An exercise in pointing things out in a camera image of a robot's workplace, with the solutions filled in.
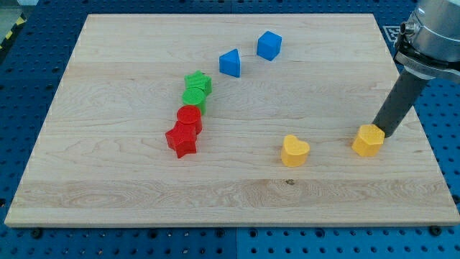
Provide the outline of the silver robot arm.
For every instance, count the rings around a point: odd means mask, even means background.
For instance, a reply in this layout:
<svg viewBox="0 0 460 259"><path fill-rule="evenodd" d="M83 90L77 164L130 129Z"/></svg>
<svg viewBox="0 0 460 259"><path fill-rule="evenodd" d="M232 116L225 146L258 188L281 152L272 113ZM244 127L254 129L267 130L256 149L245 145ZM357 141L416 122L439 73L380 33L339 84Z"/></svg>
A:
<svg viewBox="0 0 460 259"><path fill-rule="evenodd" d="M400 25L394 60L424 80L459 82L459 0L424 0Z"/></svg>

